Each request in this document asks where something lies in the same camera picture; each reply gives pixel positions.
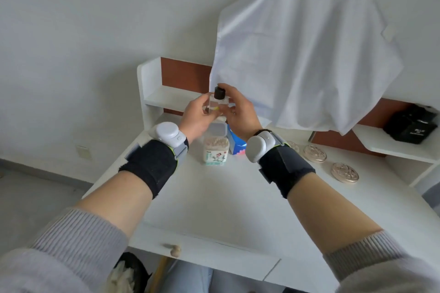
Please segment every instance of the person's right hand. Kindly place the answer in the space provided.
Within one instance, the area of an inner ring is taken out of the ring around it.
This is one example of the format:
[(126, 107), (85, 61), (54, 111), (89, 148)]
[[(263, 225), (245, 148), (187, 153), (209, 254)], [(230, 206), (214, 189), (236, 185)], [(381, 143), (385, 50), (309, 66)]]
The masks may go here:
[(235, 103), (235, 107), (221, 104), (219, 110), (226, 116), (232, 132), (247, 142), (250, 137), (263, 128), (256, 116), (252, 102), (233, 86), (223, 83), (218, 86), (226, 90), (226, 96), (232, 99), (229, 102)]

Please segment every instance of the baseboard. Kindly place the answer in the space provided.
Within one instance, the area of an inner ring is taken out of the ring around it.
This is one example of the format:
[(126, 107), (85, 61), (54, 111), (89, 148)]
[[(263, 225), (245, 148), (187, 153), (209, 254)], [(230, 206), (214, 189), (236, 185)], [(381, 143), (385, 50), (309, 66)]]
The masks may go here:
[(4, 160), (4, 159), (0, 159), (0, 167), (5, 168), (5, 169), (9, 169), (9, 170), (15, 170), (17, 172), (31, 175), (31, 176), (35, 176), (35, 177), (38, 177), (41, 179), (48, 179), (50, 181), (62, 183), (62, 184), (69, 185), (71, 187), (75, 187), (75, 188), (78, 188), (78, 189), (81, 189), (84, 191), (87, 191), (93, 185), (93, 183), (82, 181), (80, 179), (51, 173), (46, 170), (29, 167), (26, 165), (22, 165), (21, 163), (14, 163), (12, 161)]

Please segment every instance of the gray sweater sleeve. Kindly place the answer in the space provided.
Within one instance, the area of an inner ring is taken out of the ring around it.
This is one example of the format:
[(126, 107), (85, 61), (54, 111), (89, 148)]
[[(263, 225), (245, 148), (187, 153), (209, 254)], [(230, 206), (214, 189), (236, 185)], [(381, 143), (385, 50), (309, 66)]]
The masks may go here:
[[(127, 237), (108, 221), (67, 209), (27, 249), (0, 259), (0, 292), (96, 292)], [(437, 273), (408, 256), (385, 232), (325, 255), (339, 292), (438, 292)]]

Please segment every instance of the white cloth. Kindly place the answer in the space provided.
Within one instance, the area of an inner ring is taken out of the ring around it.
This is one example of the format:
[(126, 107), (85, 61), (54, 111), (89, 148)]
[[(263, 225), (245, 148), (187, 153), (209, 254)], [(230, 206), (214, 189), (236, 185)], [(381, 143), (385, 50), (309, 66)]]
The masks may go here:
[(239, 0), (220, 13), (210, 90), (276, 126), (347, 133), (403, 68), (373, 0)]

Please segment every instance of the tissue box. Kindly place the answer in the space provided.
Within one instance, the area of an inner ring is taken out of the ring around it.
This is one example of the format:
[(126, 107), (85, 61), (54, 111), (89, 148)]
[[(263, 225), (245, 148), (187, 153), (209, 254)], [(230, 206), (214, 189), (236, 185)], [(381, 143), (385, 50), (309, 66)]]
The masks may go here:
[(238, 138), (228, 125), (229, 152), (232, 155), (245, 154), (246, 142)]

